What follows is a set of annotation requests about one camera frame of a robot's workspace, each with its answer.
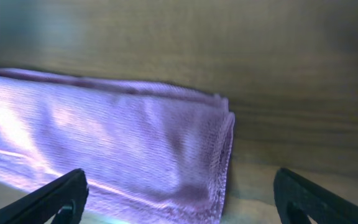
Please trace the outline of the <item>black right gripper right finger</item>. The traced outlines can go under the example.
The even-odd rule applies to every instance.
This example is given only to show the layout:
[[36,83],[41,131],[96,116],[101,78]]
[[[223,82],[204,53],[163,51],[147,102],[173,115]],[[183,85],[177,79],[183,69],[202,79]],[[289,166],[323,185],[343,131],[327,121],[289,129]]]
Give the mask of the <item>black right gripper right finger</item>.
[[273,192],[282,224],[358,223],[357,205],[289,169],[277,171]]

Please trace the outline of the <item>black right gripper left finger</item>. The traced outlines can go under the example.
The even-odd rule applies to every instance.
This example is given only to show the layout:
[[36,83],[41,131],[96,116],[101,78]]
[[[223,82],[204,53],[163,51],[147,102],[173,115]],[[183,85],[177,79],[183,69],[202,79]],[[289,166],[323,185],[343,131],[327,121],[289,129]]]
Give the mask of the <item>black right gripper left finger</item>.
[[89,195],[85,172],[74,169],[0,209],[0,224],[79,224]]

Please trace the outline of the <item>purple cloth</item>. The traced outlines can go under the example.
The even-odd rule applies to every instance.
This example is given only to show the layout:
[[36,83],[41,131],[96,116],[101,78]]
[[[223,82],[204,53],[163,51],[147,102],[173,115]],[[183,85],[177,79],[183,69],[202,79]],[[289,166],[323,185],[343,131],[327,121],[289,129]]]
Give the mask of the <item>purple cloth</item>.
[[131,223],[218,223],[233,126],[219,95],[0,69],[0,182],[31,192],[80,168],[87,209]]

